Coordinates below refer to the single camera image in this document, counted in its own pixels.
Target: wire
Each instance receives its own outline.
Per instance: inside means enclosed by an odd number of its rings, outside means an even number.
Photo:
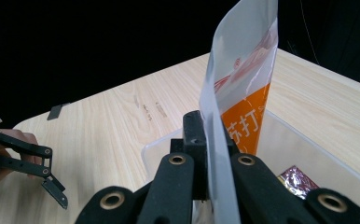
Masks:
[[[305,25],[306,33],[307,33],[308,38],[309,38],[309,43],[311,44],[314,59],[316,60],[317,64],[320,65],[319,61],[317,60],[316,53],[314,52],[314,47],[313,47],[313,44],[312,44],[311,36],[309,35],[308,26],[306,24],[305,15],[304,15],[304,11],[303,11],[302,0],[299,0],[299,3],[301,5],[302,19],[303,19],[303,22],[304,22],[304,25]]]

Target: human hand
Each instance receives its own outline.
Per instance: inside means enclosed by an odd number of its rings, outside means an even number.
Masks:
[[[16,129],[0,129],[0,133],[6,134],[14,138],[18,138],[23,142],[38,145],[35,135],[32,133],[23,133],[22,131]],[[6,148],[7,147],[0,145],[0,155],[5,157],[11,157],[10,154],[7,152]],[[42,162],[40,157],[25,155],[23,153],[21,153],[20,155],[21,155],[21,160],[23,161],[28,161],[39,165]],[[9,175],[11,172],[13,171],[7,168],[0,168],[0,181],[3,178],[5,178],[7,175]]]

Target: wooden table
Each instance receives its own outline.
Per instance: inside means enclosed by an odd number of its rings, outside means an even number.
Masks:
[[[208,58],[73,102],[58,119],[47,120],[47,112],[18,124],[54,149],[52,173],[69,206],[63,210],[42,179],[13,173],[0,182],[0,223],[74,223],[100,189],[142,187],[142,148],[182,128],[183,115],[199,109]],[[267,109],[360,174],[360,83],[278,50]]]

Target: plastic container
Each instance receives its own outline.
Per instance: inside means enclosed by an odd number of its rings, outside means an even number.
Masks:
[[[172,138],[182,138],[182,129],[142,149],[146,182],[154,178],[161,158],[169,153]],[[360,175],[268,110],[264,115],[256,155],[276,175],[296,165],[319,187],[333,189],[360,206]]]

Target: white plastic box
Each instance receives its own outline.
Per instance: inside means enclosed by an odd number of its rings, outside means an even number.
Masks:
[[[182,138],[182,129],[142,149],[146,182],[154,178],[160,160],[170,152],[172,138]],[[256,155],[276,175],[296,165],[319,187],[333,189],[360,206],[360,175],[268,110],[263,119]]]

